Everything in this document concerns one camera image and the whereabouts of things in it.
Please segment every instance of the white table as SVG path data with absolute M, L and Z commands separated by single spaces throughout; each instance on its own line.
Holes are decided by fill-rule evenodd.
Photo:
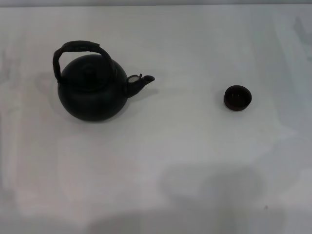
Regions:
M 312 5 L 0 9 L 1 234 L 311 234 Z M 53 52 L 156 77 L 69 115 Z M 61 57 L 64 67 L 83 53 Z M 253 100 L 223 105 L 231 85 Z

